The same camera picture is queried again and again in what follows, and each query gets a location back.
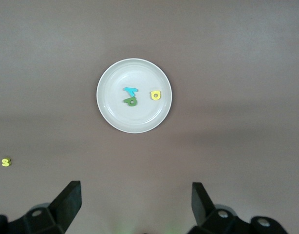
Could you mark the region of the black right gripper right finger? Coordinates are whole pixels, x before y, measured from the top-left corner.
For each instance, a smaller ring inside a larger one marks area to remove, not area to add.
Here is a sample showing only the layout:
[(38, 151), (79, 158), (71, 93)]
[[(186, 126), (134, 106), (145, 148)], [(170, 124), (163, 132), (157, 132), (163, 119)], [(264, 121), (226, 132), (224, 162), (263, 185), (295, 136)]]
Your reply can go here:
[(276, 220), (255, 216), (247, 223), (230, 207), (215, 206), (203, 184), (192, 183), (191, 207), (197, 225), (190, 234), (286, 234), (285, 228)]

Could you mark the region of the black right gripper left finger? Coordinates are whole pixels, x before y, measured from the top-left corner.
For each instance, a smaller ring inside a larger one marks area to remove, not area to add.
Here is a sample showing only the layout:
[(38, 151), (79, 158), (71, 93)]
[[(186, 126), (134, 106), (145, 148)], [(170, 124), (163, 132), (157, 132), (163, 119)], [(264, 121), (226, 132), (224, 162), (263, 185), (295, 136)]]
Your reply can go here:
[(8, 221), (0, 214), (0, 234), (64, 234), (81, 208), (81, 182), (71, 181), (51, 202)]

